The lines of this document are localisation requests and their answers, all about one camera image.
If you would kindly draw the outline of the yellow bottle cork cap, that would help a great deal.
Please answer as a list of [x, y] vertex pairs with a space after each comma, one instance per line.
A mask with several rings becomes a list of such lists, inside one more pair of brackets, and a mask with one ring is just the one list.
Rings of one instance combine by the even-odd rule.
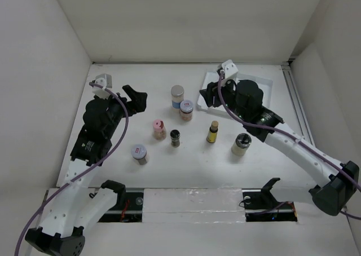
[[215, 141], [217, 139], [218, 126], [219, 126], [218, 121], [211, 122], [209, 131], [208, 131], [208, 135], [206, 137], [207, 142], [215, 143]]

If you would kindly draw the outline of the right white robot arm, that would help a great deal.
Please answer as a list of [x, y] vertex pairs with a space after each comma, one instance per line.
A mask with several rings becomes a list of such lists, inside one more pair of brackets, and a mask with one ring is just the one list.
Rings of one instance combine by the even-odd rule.
[[211, 82], [200, 95], [208, 107], [223, 106], [245, 130], [277, 149], [301, 167], [316, 183], [309, 189], [311, 201], [324, 213], [337, 216], [354, 193], [360, 168], [325, 155], [296, 134], [275, 112], [263, 106], [263, 91], [251, 80]]

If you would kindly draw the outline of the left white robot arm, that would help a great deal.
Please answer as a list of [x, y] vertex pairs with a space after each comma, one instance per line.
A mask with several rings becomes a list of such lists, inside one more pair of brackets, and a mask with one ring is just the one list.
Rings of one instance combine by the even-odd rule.
[[126, 201], [124, 184], [106, 180], [93, 197], [89, 184], [103, 162], [116, 150], [111, 138], [121, 120], [144, 112], [147, 93], [123, 86], [123, 98], [95, 82], [90, 86], [94, 98], [86, 104], [83, 126], [71, 151], [68, 171], [61, 187], [37, 211], [51, 203], [48, 216], [36, 228], [27, 228], [25, 240], [46, 255], [80, 255], [85, 246], [85, 232], [111, 208], [119, 209]]

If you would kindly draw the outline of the tall jar silver lid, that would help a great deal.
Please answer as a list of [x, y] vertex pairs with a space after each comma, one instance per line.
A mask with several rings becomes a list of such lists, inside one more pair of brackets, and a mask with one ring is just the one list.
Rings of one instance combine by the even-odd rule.
[[184, 88], [181, 85], [174, 85], [171, 88], [171, 102], [175, 109], [180, 108], [181, 102], [184, 100]]

